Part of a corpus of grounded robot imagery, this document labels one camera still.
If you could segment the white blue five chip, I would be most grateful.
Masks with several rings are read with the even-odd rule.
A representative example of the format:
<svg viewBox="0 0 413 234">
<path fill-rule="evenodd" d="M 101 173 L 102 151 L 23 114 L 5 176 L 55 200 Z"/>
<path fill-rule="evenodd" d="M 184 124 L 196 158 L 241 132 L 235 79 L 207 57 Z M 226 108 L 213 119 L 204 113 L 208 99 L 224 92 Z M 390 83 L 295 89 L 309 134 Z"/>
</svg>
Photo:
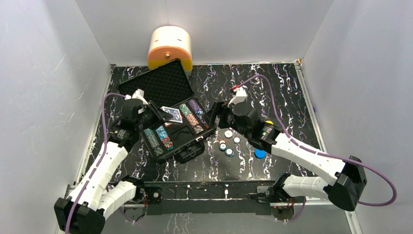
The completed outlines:
<svg viewBox="0 0 413 234">
<path fill-rule="evenodd" d="M 231 130 L 226 130 L 226 131 L 224 132 L 224 136 L 225 136 L 226 138 L 232 138 L 232 137 L 233 137 L 233 132 L 232 132 Z"/>
</svg>

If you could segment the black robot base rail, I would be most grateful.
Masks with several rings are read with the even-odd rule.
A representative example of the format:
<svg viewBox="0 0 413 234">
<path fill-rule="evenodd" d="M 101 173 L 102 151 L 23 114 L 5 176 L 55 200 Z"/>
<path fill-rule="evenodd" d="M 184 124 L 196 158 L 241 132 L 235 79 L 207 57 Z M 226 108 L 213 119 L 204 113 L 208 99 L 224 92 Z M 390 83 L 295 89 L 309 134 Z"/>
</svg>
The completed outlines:
<svg viewBox="0 0 413 234">
<path fill-rule="evenodd" d="M 144 182 L 148 194 L 148 215 L 178 213 L 277 214 L 290 217 L 293 206 L 301 205 L 302 197 L 287 198 L 274 190 L 273 181 L 210 181 L 210 182 Z"/>
</svg>

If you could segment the blue poker card deck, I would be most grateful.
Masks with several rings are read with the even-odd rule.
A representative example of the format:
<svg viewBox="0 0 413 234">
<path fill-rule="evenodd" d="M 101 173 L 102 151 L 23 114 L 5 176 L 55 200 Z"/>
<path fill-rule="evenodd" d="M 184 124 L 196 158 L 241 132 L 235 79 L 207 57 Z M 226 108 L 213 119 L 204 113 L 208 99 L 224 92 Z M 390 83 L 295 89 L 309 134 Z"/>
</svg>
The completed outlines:
<svg viewBox="0 0 413 234">
<path fill-rule="evenodd" d="M 172 115 L 172 118 L 168 122 L 174 123 L 174 124 L 182 124 L 183 123 L 182 115 L 181 115 L 181 112 L 180 112 L 179 109 L 162 106 L 161 110 L 163 110 L 164 112 Z"/>
</svg>

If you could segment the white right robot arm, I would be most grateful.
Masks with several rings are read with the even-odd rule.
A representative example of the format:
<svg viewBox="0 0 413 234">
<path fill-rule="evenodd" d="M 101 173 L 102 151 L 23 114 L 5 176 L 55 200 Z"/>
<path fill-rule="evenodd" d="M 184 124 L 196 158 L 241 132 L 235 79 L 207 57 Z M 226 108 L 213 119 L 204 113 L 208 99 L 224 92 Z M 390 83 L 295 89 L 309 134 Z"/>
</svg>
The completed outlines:
<svg viewBox="0 0 413 234">
<path fill-rule="evenodd" d="M 355 210 L 367 184 L 359 158 L 351 156 L 345 161 L 322 156 L 320 150 L 289 138 L 279 126 L 261 119 L 257 110 L 247 102 L 216 102 L 202 117 L 210 125 L 218 118 L 219 128 L 232 128 L 254 148 L 288 159 L 315 173 L 310 177 L 285 173 L 268 192 L 260 192 L 258 200 L 286 202 L 293 197 L 306 196 L 329 200 L 346 211 Z"/>
</svg>

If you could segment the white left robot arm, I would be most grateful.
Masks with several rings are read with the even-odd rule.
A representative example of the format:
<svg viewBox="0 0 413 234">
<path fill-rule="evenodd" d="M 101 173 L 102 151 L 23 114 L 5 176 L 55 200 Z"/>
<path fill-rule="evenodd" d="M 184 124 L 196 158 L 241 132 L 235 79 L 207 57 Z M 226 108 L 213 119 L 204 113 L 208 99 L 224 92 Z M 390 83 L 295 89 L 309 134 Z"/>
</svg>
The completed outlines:
<svg viewBox="0 0 413 234">
<path fill-rule="evenodd" d="M 127 175 L 108 188 L 115 169 L 145 129 L 159 127 L 173 116 L 149 101 L 128 99 L 120 116 L 107 128 L 103 146 L 81 182 L 54 210 L 59 228 L 67 234 L 99 234 L 106 220 L 125 203 L 147 204 L 150 192 L 142 180 Z"/>
</svg>

